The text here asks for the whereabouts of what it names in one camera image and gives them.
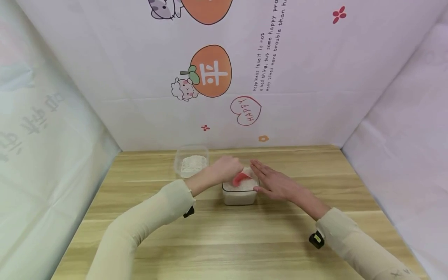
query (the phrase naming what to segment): wood grain tabletop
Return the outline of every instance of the wood grain tabletop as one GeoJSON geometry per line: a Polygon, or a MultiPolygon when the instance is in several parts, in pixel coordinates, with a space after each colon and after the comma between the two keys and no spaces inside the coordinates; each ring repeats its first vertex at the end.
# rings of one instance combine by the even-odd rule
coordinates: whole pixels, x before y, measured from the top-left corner
{"type": "MultiPolygon", "coordinates": [[[[53,280],[85,279],[107,226],[177,179],[175,151],[122,152],[79,226],[53,280]]],[[[259,159],[337,207],[411,270],[427,279],[385,214],[334,146],[210,151],[259,159]]],[[[152,233],[137,249],[133,279],[337,279],[361,277],[328,246],[308,242],[314,221],[288,202],[259,195],[254,205],[226,206],[215,186],[196,197],[196,213],[152,233]]]]}

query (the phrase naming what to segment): clear plastic container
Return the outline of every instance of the clear plastic container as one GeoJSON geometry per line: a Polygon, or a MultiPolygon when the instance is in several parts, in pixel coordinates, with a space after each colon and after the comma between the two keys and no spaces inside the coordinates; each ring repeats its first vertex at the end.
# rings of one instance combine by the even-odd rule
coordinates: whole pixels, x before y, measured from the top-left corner
{"type": "Polygon", "coordinates": [[[193,172],[186,172],[182,170],[182,162],[185,158],[192,155],[200,155],[206,159],[205,168],[209,165],[208,149],[204,145],[185,145],[177,149],[176,157],[174,159],[174,172],[182,178],[190,178],[200,170],[193,172]]]}
{"type": "MultiPolygon", "coordinates": [[[[260,185],[260,180],[253,174],[253,172],[251,173],[251,177],[257,182],[257,185],[260,185]]],[[[230,182],[223,183],[222,189],[225,205],[252,205],[257,198],[256,191],[235,190],[230,182]]]]}

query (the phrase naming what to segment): red plastic scoop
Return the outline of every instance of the red plastic scoop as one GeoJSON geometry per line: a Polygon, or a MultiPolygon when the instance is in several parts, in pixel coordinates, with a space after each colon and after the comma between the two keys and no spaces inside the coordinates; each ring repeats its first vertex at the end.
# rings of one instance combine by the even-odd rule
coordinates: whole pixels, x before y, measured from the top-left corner
{"type": "Polygon", "coordinates": [[[240,174],[235,176],[235,178],[232,181],[232,185],[234,187],[238,187],[242,180],[247,180],[247,179],[252,179],[252,177],[250,177],[247,174],[241,172],[240,174]]]}

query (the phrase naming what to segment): chinese character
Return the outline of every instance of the chinese character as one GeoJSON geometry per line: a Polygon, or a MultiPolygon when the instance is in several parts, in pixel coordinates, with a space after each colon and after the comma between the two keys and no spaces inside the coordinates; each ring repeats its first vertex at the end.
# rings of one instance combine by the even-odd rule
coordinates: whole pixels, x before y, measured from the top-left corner
{"type": "Polygon", "coordinates": [[[36,109],[36,107],[31,107],[35,114],[32,115],[32,119],[30,120],[28,117],[23,117],[22,120],[24,123],[20,124],[21,127],[25,128],[28,131],[28,134],[40,133],[38,125],[43,125],[43,128],[47,128],[47,119],[45,117],[45,112],[42,109],[36,109]]]}
{"type": "Polygon", "coordinates": [[[45,104],[50,108],[50,111],[55,112],[59,107],[59,103],[61,103],[64,100],[65,99],[62,97],[62,95],[59,92],[57,92],[53,95],[47,95],[47,100],[45,101],[45,104]]]}
{"type": "Polygon", "coordinates": [[[215,84],[217,86],[219,86],[220,84],[220,76],[227,76],[228,73],[227,72],[219,72],[218,70],[218,61],[215,60],[213,62],[213,67],[211,67],[210,65],[205,66],[204,68],[204,64],[201,63],[199,64],[199,69],[201,69],[201,78],[202,78],[202,85],[205,86],[205,81],[207,80],[207,83],[211,84],[213,83],[213,78],[208,78],[206,79],[206,77],[215,77],[215,84]],[[214,72],[205,72],[205,69],[212,71],[214,68],[214,72]]]}
{"type": "MultiPolygon", "coordinates": [[[[16,150],[16,154],[20,154],[22,151],[22,142],[18,142],[19,137],[14,133],[5,133],[0,131],[0,147],[8,152],[12,152],[16,150]]],[[[0,159],[3,161],[8,161],[9,158],[7,155],[0,153],[0,159]]]]}

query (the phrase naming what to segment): long sleeve shirt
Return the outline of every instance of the long sleeve shirt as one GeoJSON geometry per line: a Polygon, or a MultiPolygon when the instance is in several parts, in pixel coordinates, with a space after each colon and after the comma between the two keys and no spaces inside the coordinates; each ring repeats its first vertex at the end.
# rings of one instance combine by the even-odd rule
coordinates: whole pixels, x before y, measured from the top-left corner
{"type": "MultiPolygon", "coordinates": [[[[186,184],[176,180],[120,215],[106,229],[86,279],[131,279],[134,254],[141,242],[162,225],[185,214],[194,202],[186,184]]],[[[326,244],[364,279],[419,279],[340,210],[331,209],[317,221],[316,227],[326,244]]]]}

